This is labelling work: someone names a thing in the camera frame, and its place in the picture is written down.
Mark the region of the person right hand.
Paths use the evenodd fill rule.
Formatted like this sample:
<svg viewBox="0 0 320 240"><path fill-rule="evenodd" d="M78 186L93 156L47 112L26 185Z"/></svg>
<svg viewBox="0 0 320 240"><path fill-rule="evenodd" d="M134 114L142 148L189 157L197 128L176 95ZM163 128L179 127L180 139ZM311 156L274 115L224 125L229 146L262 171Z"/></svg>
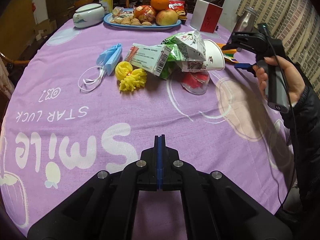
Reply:
<svg viewBox="0 0 320 240"><path fill-rule="evenodd" d="M265 57L264 59L267 64L279 66L283 70L287 81L290 100L292 103L297 103L302 96L302 93L304 92L305 83L296 67L280 56ZM266 81L268 80L268 75L263 68L259 68L257 65L253 66L253 70L255 71L256 77L258 79L259 90L263 98L267 99L265 95L265 89L267 85Z"/></svg>

